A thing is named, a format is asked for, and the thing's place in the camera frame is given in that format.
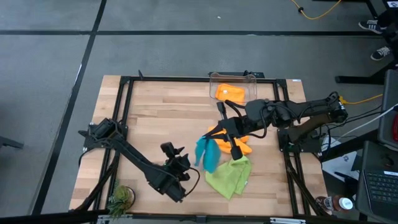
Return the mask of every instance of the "shoe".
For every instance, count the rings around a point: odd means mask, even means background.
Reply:
[[[387,27],[380,27],[377,21],[362,21],[358,24],[360,28],[370,30],[377,34],[382,34]]]
[[[389,55],[391,53],[391,48],[389,47],[382,47],[379,50],[375,51],[372,55],[371,55],[371,59],[378,61],[383,59],[385,56]]]

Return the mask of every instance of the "white cable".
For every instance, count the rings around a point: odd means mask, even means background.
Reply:
[[[346,136],[347,134],[352,133],[353,131],[358,130],[359,128],[362,128],[362,127],[364,127],[364,126],[366,126],[366,125],[372,123],[373,121],[375,121],[375,120],[381,118],[382,116],[388,114],[388,112],[392,111],[392,110],[394,109],[394,107],[396,107],[396,106],[398,106],[398,103],[397,103],[396,105],[394,105],[392,108],[386,110],[384,113],[382,113],[382,114],[380,114],[379,116],[377,116],[377,117],[373,118],[372,120],[368,121],[367,123],[364,123],[364,124],[362,124],[362,125],[360,125],[360,126],[354,128],[354,129],[352,129],[351,131],[348,131],[348,132],[345,133],[344,135],[340,136],[338,139],[336,139],[335,141],[333,141],[333,142],[331,143],[331,145],[332,145],[333,143],[337,142],[338,140],[340,140],[342,137]]]

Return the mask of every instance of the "green towel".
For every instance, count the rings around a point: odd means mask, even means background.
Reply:
[[[231,199],[234,193],[241,195],[247,184],[251,171],[251,163],[246,156],[238,160],[231,159],[219,167],[214,173],[206,172],[206,182],[218,193]]]

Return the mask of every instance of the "wooden platform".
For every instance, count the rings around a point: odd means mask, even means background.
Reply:
[[[114,101],[118,92],[120,76],[104,76],[96,103],[93,122],[112,117]],[[300,80],[287,80],[289,97],[292,101],[305,101]],[[274,99],[271,84],[257,84],[257,97]],[[229,116],[236,116],[228,111]],[[175,147],[185,146],[191,163],[195,160],[195,143],[220,119],[215,101],[209,97],[209,83],[200,82],[142,82],[133,85],[132,100],[127,125],[127,140],[150,161],[162,164],[166,160],[160,149],[163,142],[172,142]],[[270,126],[266,138],[250,137],[248,145],[253,152],[248,155],[252,162],[252,172],[242,195],[234,195],[228,201],[212,189],[201,172],[196,189],[182,203],[175,203],[166,195],[153,190],[144,174],[122,156],[118,179],[121,184],[132,187],[137,200],[130,212],[167,214],[207,214],[207,215],[254,215],[291,216],[289,190],[283,155],[279,152],[276,128]],[[104,149],[94,150],[81,161],[70,208],[76,208],[93,189],[100,175]],[[220,163],[231,159],[222,154]],[[305,183],[314,197],[326,195],[325,183],[320,163],[311,154],[302,154]],[[197,174],[188,172],[191,180],[182,182],[190,190]],[[101,208],[104,208],[108,186],[103,191]],[[299,189],[297,201],[302,211]]]

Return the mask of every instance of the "yellow cable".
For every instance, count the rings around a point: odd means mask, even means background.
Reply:
[[[297,6],[297,9],[300,9],[300,6],[299,6],[294,0],[291,0],[291,1]],[[339,1],[336,2],[336,4],[335,4],[334,6],[332,6],[329,10],[327,10],[325,13],[323,13],[322,15],[317,16],[317,17],[308,17],[308,16],[304,13],[304,9],[301,10],[300,12],[301,12],[301,14],[303,14],[303,16],[306,17],[307,19],[310,19],[310,20],[319,19],[319,18],[322,18],[323,16],[327,15],[329,12],[331,12],[341,1],[342,1],[342,0],[339,0]]]
[[[354,103],[347,102],[346,100],[343,99],[342,96],[339,97],[339,100],[340,100],[340,102],[341,102],[342,104],[344,104],[344,105],[358,105],[358,104],[360,104],[360,103],[365,103],[365,102],[374,100],[374,99],[376,99],[376,98],[378,98],[378,97],[380,97],[380,96],[382,96],[382,95],[383,95],[383,94],[380,94],[380,95],[373,96],[373,97],[370,97],[370,98],[368,98],[368,99],[361,100],[361,101],[354,102]]]

